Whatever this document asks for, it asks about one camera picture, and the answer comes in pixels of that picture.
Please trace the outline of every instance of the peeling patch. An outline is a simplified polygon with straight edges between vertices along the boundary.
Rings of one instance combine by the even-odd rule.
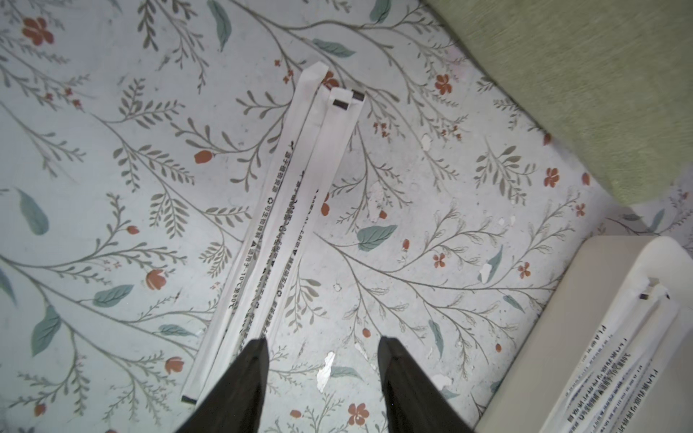
[[[444,387],[449,387],[453,384],[453,380],[448,376],[437,374],[431,378],[431,382],[435,385],[438,391],[442,391]]]
[[[385,192],[383,187],[378,182],[374,182],[371,187],[368,188],[368,219],[371,222],[379,221],[380,209],[383,207],[384,201]]]
[[[334,361],[335,353],[328,353],[325,357],[325,366],[317,372],[317,390],[320,391],[321,394],[325,389],[325,385],[327,385],[330,375],[332,374],[332,363],[334,363]]]
[[[483,284],[486,284],[489,281],[489,274],[491,273],[491,268],[492,266],[488,263],[485,263],[483,266],[481,266],[479,275],[481,275],[481,282]]]
[[[428,134],[424,134],[421,136],[421,148],[423,149],[424,152],[428,152],[431,149],[431,136]]]
[[[371,366],[371,368],[373,369],[373,371],[375,371],[375,372],[377,373],[377,372],[378,372],[378,367],[377,367],[375,364],[373,364],[372,362],[370,362],[370,361],[368,360],[368,354],[366,353],[366,349],[364,349],[363,346],[361,346],[361,343],[356,342],[356,343],[353,344],[353,346],[356,347],[356,350],[357,350],[361,355],[363,355],[363,358],[366,360],[366,362],[368,362],[368,365]]]

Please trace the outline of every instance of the floor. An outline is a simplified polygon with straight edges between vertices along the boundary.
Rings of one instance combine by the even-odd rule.
[[[689,175],[621,208],[416,1],[0,9],[0,432],[185,419],[182,383],[317,60],[368,103],[286,297],[261,432],[385,430],[381,335],[475,424],[586,238],[693,251]],[[362,229],[382,241],[359,248]]]

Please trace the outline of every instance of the green cushion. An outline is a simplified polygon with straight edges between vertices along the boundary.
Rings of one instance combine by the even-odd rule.
[[[428,0],[623,204],[693,161],[693,1]]]

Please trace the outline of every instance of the black tip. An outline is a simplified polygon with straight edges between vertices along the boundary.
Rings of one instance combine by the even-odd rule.
[[[198,403],[197,400],[193,400],[192,398],[186,397],[186,396],[182,396],[182,397],[180,398],[180,400],[181,400],[183,403],[190,403],[190,404],[192,404],[192,405],[196,405],[196,404]]]
[[[339,99],[335,99],[335,102],[333,102],[332,105],[337,105],[339,108],[343,108],[343,109],[349,108],[349,103],[346,103],[343,100],[339,100]]]

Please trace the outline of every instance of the white plastic container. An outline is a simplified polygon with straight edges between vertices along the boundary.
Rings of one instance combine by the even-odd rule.
[[[538,433],[614,307],[614,298],[647,277],[658,278],[682,308],[693,308],[693,259],[674,239],[597,236],[585,241],[477,424],[477,433]],[[628,433],[693,432],[692,365],[689,333]]]

